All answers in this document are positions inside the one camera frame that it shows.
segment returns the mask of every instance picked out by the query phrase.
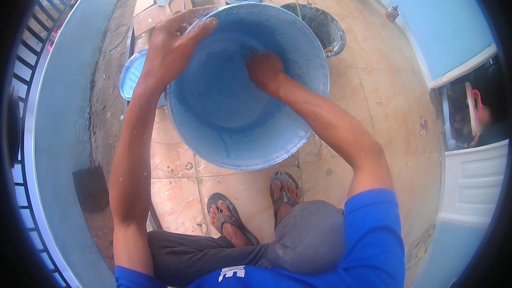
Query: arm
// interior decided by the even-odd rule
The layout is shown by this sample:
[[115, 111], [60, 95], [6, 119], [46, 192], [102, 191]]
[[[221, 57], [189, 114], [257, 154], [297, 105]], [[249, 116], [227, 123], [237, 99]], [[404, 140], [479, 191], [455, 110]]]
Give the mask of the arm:
[[374, 188], [393, 189], [381, 144], [349, 112], [288, 77], [275, 54], [247, 62], [255, 85], [288, 105], [354, 170], [348, 196]]
[[183, 71], [195, 47], [211, 33], [217, 20], [209, 18], [180, 36], [184, 24], [209, 11], [210, 7], [183, 11], [156, 25], [112, 163], [109, 193], [115, 264], [151, 276], [154, 273], [146, 220], [151, 205], [150, 145], [158, 98]]

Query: person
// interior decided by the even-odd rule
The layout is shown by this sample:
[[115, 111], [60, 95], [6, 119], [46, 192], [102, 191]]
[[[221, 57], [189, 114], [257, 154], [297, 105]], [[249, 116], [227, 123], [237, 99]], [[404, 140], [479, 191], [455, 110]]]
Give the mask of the person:
[[269, 184], [275, 236], [259, 244], [222, 194], [209, 198], [219, 238], [146, 232], [150, 209], [150, 140], [157, 102], [186, 67], [215, 18], [185, 35], [192, 9], [160, 22], [125, 114], [109, 182], [118, 287], [403, 287], [404, 246], [398, 202], [382, 146], [349, 112], [292, 80], [275, 54], [246, 63], [253, 83], [301, 116], [354, 170], [345, 209], [302, 202], [293, 176]]

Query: metal railing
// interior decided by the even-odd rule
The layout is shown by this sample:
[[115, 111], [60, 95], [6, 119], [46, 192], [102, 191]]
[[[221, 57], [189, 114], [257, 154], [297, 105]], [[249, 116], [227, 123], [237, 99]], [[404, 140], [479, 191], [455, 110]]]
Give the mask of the metal railing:
[[25, 161], [25, 122], [29, 94], [39, 62], [42, 61], [42, 55], [45, 53], [45, 49], [51, 49], [54, 37], [77, 1], [37, 0], [29, 21], [25, 25], [22, 39], [16, 48], [17, 55], [12, 80], [12, 84], [19, 91], [18, 99], [21, 113], [20, 152], [18, 162], [13, 169], [18, 208], [37, 253], [39, 253], [57, 282], [63, 287], [75, 285], [70, 284], [67, 279], [70, 278], [69, 275], [65, 276], [63, 274], [63, 272], [68, 274], [69, 270], [61, 271], [54, 257], [52, 257], [50, 249], [43, 239], [42, 230], [37, 223], [36, 213], [29, 195], [27, 164], [32, 165], [33, 163]]

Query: tiled floor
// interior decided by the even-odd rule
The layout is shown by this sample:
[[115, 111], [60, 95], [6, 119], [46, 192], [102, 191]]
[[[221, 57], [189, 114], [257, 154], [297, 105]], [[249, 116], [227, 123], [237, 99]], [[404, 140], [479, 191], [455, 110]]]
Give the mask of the tiled floor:
[[[265, 0], [281, 5], [293, 0]], [[434, 108], [412, 48], [384, 17], [377, 0], [309, 0], [342, 25], [347, 45], [328, 59], [329, 98], [359, 119], [383, 145], [399, 200], [402, 236], [409, 245], [433, 222], [439, 205], [440, 141]], [[421, 134], [420, 117], [429, 123]], [[180, 140], [164, 107], [151, 146], [152, 198], [163, 228], [187, 234], [219, 234], [210, 226], [206, 200], [222, 192], [261, 242], [274, 239], [268, 183], [273, 171], [293, 174], [304, 201], [323, 199], [342, 207], [353, 172], [313, 135], [276, 166], [231, 171], [204, 162]]]

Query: hand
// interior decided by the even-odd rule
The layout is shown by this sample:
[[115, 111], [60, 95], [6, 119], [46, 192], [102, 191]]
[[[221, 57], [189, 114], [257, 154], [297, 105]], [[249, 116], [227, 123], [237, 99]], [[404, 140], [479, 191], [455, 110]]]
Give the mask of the hand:
[[256, 87], [274, 98], [277, 98], [283, 81], [289, 79], [283, 63], [274, 53], [256, 55], [245, 63], [245, 67]]
[[155, 26], [136, 91], [151, 90], [160, 95], [181, 74], [197, 44], [214, 30], [217, 19], [208, 18], [182, 35], [187, 24], [214, 10], [209, 6], [178, 11]]

